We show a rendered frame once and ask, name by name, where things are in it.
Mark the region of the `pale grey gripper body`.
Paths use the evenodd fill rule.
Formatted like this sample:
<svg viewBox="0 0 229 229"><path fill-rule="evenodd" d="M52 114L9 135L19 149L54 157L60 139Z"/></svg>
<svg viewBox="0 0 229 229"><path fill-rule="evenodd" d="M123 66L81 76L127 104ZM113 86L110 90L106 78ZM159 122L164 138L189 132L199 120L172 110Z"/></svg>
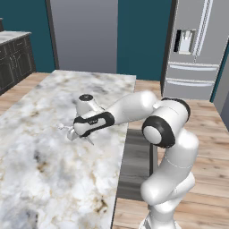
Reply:
<svg viewBox="0 0 229 229"><path fill-rule="evenodd" d="M69 140L76 140L79 137L79 135L75 132L75 130L72 126L64 126L62 123L59 123L57 125L57 128L60 130L66 129L67 130L67 138Z"/></svg>

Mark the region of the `grey island cabinet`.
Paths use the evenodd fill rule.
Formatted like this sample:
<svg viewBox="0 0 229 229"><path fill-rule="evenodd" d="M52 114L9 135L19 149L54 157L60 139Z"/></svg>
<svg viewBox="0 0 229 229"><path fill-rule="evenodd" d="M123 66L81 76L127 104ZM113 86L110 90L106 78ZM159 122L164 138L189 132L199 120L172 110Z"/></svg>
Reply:
<svg viewBox="0 0 229 229"><path fill-rule="evenodd" d="M112 229L138 229L148 213L140 196L140 185L151 175L153 147L140 130L129 129L124 145Z"/></svg>

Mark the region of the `dark cabinet run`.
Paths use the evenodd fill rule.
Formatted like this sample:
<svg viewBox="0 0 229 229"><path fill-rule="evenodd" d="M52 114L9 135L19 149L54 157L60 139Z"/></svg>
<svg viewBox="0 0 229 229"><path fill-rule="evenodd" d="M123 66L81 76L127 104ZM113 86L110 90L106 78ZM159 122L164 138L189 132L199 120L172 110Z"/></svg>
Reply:
<svg viewBox="0 0 229 229"><path fill-rule="evenodd" d="M0 18L0 96L36 71L30 35L5 30Z"/></svg>

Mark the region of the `stainless steel fridge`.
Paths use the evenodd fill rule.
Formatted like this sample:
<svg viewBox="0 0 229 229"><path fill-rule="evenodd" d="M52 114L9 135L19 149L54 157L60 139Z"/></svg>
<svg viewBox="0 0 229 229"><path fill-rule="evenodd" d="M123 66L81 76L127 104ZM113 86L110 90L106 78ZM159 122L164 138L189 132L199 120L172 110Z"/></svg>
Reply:
<svg viewBox="0 0 229 229"><path fill-rule="evenodd" d="M229 41L229 0L172 0L161 93L209 100Z"/></svg>

